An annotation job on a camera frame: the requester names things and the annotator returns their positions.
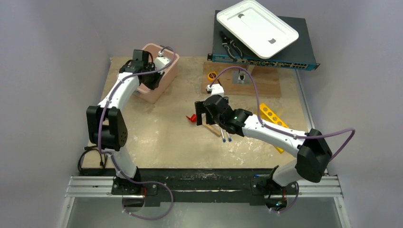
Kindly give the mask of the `wooden stick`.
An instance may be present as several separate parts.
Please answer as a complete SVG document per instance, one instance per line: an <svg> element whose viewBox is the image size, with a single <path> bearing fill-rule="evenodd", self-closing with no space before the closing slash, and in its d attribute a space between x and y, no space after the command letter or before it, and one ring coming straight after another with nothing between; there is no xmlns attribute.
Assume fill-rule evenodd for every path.
<svg viewBox="0 0 403 228"><path fill-rule="evenodd" d="M216 135L217 137L221 137L221 132L218 131L216 128L214 128L212 125L209 124L202 124L207 130L209 130L211 133Z"/></svg>

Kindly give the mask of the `yellow test tube rack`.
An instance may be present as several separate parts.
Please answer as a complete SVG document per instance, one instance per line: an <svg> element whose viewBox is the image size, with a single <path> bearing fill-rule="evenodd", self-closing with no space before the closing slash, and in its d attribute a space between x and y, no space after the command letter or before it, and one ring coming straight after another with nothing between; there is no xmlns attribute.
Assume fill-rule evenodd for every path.
<svg viewBox="0 0 403 228"><path fill-rule="evenodd" d="M259 105L259 113L263 120L288 128L288 125L285 124L285 122L283 122L265 103Z"/></svg>

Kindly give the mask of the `pink plastic bin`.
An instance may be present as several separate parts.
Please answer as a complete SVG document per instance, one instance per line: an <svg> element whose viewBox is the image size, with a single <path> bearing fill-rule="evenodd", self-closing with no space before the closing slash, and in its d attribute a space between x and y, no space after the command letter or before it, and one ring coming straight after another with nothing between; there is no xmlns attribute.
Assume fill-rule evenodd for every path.
<svg viewBox="0 0 403 228"><path fill-rule="evenodd" d="M173 52L169 47L163 51L162 56L160 57L159 52L162 49L163 46L154 43L149 43L143 47L143 50L148 51L153 55L154 63L157 69L163 67L166 63L168 63L169 60L173 60L173 63L168 68L163 70L163 76L160 79L158 86L155 89L150 89L146 85L141 84L133 93L135 96L152 104L154 104L160 98L171 82L177 77L179 71L179 54Z"/></svg>

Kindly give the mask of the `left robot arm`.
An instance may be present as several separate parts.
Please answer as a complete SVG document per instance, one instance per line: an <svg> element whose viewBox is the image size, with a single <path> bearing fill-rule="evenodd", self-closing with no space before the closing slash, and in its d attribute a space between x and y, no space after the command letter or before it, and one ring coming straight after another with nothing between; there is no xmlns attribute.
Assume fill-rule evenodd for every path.
<svg viewBox="0 0 403 228"><path fill-rule="evenodd" d="M147 50L135 49L132 58L119 68L117 79L106 97L86 110L90 142L100 155L111 159L116 185L129 194L137 194L145 182L127 150L128 129L122 112L138 87L158 88L166 69L176 60L165 56L166 49L161 48L156 56Z"/></svg>

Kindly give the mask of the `white squeeze bottle red cap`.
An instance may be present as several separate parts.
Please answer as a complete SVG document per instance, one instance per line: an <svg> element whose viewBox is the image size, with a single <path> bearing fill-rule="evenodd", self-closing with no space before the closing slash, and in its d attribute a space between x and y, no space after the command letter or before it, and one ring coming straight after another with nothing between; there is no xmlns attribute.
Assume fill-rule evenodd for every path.
<svg viewBox="0 0 403 228"><path fill-rule="evenodd" d="M197 115L193 114L191 116L186 116L186 118L191 122L191 123L195 123L197 122Z"/></svg>

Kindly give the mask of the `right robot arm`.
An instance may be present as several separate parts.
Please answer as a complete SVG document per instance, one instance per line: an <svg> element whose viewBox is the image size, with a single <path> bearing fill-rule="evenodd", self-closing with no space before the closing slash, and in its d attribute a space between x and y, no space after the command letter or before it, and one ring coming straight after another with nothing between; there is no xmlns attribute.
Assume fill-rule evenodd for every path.
<svg viewBox="0 0 403 228"><path fill-rule="evenodd" d="M270 192L279 193L298 180L321 181L332 152L320 131L297 131L264 121L248 110L232 109L228 98L221 95L212 95L194 104L197 125L203 123L201 117L205 115L206 124L216 124L229 134L261 140L295 157L293 161L274 168L267 180Z"/></svg>

